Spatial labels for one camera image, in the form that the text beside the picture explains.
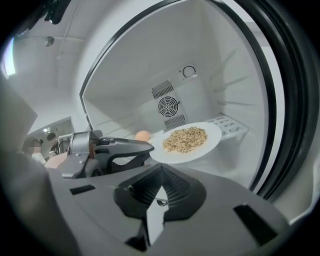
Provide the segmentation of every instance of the white wire rack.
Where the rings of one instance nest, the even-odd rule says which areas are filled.
[[[241,134],[246,134],[249,131],[248,127],[226,115],[221,115],[216,118],[209,119],[206,122],[213,123],[220,127],[222,131],[221,140],[226,140]]]

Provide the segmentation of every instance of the white plate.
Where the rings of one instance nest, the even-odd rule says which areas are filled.
[[[180,129],[187,129],[192,126],[205,130],[206,134],[208,135],[205,143],[203,143],[201,146],[196,147],[194,150],[188,153],[180,153],[177,151],[167,152],[167,150],[164,149],[163,141],[167,139],[172,132]],[[152,143],[154,150],[150,152],[150,156],[155,161],[164,164],[182,164],[190,162],[192,160],[204,156],[205,154],[213,150],[220,142],[221,136],[222,131],[216,124],[210,122],[189,123],[183,126],[179,126],[175,129],[169,130],[166,133],[155,137]]]

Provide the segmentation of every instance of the egg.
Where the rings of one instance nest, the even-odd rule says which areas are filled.
[[[150,139],[150,132],[148,132],[146,130],[141,130],[136,133],[136,135],[134,136],[134,139],[137,141],[146,142]]]

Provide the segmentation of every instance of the ceiling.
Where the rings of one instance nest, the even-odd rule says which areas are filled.
[[[56,99],[69,99],[77,61],[86,40],[115,0],[72,0],[57,25],[41,18],[24,35],[16,37],[12,87],[37,112]],[[46,47],[46,37],[54,44]]]

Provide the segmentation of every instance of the grain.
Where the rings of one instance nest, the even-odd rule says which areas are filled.
[[[207,140],[208,135],[204,129],[190,127],[188,129],[175,130],[163,141],[163,147],[168,152],[177,151],[187,153],[201,146]]]

